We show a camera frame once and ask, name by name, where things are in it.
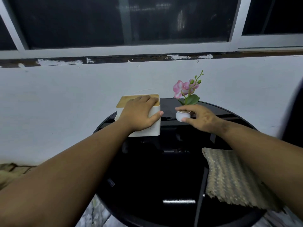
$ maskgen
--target glossy table surface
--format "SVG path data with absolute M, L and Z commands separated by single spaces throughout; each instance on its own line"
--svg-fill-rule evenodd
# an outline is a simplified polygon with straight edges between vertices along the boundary
M 237 115 L 199 102 L 217 116 L 254 128 Z M 178 122 L 173 98 L 161 99 L 161 134 L 127 138 L 97 195 L 127 226 L 252 226 L 264 210 L 229 205 L 204 194 L 208 164 L 201 149 L 231 149 L 220 137 Z M 96 131 L 114 122 L 116 113 Z

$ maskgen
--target potted plant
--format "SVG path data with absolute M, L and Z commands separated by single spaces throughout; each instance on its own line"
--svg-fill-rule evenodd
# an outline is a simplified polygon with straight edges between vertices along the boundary
M 199 80 L 200 76 L 195 76 L 195 79 L 190 79 L 185 83 L 178 80 L 178 82 L 174 85 L 174 97 L 178 99 L 181 105 L 196 104 L 199 101 L 200 97 L 195 95 L 194 92 L 201 83 L 201 80 Z M 182 118 L 190 118 L 190 111 L 177 111 L 176 119 L 182 122 Z

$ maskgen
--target wicker mat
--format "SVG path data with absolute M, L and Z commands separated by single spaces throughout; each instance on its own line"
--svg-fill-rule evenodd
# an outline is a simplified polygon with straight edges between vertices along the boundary
M 280 211 L 283 203 L 232 150 L 203 148 L 209 165 L 206 194 L 221 202 Z

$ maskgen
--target window frame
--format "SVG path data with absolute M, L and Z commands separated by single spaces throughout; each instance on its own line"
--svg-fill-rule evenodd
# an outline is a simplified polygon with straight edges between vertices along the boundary
M 0 0 L 0 15 L 17 50 L 0 51 L 0 59 L 52 57 L 121 56 L 142 54 L 214 53 L 236 51 L 268 51 L 303 49 L 303 34 L 242 36 L 251 0 L 238 0 L 228 42 L 125 45 L 108 47 L 29 49 L 7 0 Z

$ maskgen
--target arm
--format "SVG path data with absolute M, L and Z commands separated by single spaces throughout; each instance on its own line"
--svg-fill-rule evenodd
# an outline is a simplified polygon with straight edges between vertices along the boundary
M 118 121 L 0 191 L 1 226 L 75 226 L 123 141 L 163 114 L 148 118 L 157 100 L 144 96 L 129 101 Z
M 223 138 L 260 179 L 303 218 L 303 148 L 220 119 L 200 105 L 185 105 L 176 110 L 195 112 L 196 119 L 184 118 L 184 121 Z

